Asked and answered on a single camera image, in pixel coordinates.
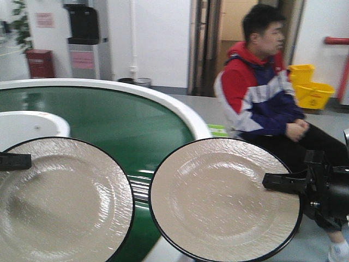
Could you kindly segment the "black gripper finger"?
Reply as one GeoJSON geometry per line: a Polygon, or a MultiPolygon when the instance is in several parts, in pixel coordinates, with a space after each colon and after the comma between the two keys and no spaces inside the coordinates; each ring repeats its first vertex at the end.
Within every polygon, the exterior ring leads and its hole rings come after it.
{"type": "Polygon", "coordinates": [[[309,183],[310,176],[306,171],[287,174],[265,173],[262,181],[264,188],[288,194],[304,194],[309,183]]]}
{"type": "Polygon", "coordinates": [[[1,171],[27,170],[31,166],[30,154],[1,152],[1,171]]]}

